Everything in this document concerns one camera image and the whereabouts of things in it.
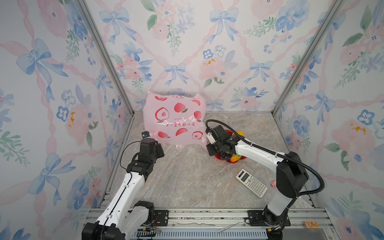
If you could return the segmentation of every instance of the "white calculator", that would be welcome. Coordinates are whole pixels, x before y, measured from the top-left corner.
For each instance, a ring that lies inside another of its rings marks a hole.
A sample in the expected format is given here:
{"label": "white calculator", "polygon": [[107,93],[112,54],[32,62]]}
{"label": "white calculator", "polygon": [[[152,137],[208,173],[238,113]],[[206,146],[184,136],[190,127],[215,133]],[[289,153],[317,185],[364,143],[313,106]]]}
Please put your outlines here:
{"label": "white calculator", "polygon": [[268,189],[264,184],[252,176],[249,172],[242,169],[237,175],[236,178],[249,188],[256,196],[262,198],[266,190]]}

